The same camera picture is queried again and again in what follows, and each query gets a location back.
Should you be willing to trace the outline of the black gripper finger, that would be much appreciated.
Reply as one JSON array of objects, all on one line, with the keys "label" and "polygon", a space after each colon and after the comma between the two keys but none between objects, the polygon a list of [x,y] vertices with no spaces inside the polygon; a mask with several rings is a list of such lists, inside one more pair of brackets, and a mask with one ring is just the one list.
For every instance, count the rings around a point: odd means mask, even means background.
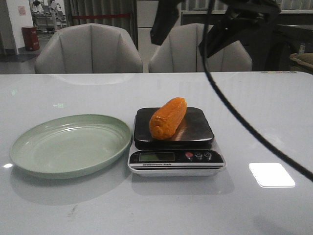
[{"label": "black gripper finger", "polygon": [[181,0],[159,0],[155,20],[150,31],[151,43],[160,46],[179,18]]}]

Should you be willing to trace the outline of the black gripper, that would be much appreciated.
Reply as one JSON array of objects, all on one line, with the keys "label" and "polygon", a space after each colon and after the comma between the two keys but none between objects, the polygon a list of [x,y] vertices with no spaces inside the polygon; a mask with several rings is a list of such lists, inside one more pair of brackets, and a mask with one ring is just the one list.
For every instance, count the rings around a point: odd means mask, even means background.
[{"label": "black gripper", "polygon": [[245,31],[254,31],[268,25],[281,9],[273,0],[224,0],[227,10],[199,44],[200,54],[209,58],[221,49],[241,40]]}]

